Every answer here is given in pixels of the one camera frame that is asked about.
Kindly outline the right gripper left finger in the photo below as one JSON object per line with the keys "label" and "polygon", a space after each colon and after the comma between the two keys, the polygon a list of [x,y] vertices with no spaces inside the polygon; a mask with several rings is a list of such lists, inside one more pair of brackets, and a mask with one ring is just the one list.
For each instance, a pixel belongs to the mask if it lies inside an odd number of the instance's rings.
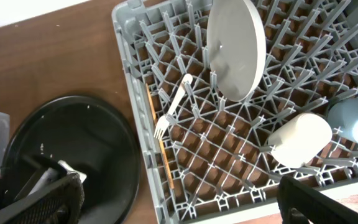
{"label": "right gripper left finger", "polygon": [[1,209],[0,223],[78,223],[84,199],[74,172]]}

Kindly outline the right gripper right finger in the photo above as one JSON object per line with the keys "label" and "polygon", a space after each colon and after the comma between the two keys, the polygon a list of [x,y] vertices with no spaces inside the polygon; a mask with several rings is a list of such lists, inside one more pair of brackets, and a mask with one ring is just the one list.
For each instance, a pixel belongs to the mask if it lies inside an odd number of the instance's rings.
{"label": "right gripper right finger", "polygon": [[283,224],[358,224],[358,213],[296,179],[281,178],[277,202]]}

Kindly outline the white cup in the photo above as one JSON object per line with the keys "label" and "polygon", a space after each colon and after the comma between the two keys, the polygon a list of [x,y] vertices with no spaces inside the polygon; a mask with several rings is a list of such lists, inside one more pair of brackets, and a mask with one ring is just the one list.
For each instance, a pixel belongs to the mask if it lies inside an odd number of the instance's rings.
{"label": "white cup", "polygon": [[302,113],[273,132],[267,140],[270,152],[280,164],[297,169],[307,164],[331,140],[328,122],[314,113]]}

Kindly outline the blue cup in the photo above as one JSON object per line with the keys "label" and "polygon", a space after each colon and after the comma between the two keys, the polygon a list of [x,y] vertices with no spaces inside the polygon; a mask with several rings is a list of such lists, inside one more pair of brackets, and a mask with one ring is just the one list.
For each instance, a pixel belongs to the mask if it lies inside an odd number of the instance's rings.
{"label": "blue cup", "polygon": [[341,137],[358,143],[358,98],[336,103],[330,108],[327,119],[332,128],[340,128]]}

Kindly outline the light grey plate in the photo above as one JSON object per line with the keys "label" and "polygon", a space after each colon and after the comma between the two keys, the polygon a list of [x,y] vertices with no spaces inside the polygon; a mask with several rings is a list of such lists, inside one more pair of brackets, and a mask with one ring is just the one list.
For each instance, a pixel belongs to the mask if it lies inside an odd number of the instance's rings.
{"label": "light grey plate", "polygon": [[261,81],[266,60],[264,25],[250,0],[215,0],[208,18],[207,48],[218,90],[241,101]]}

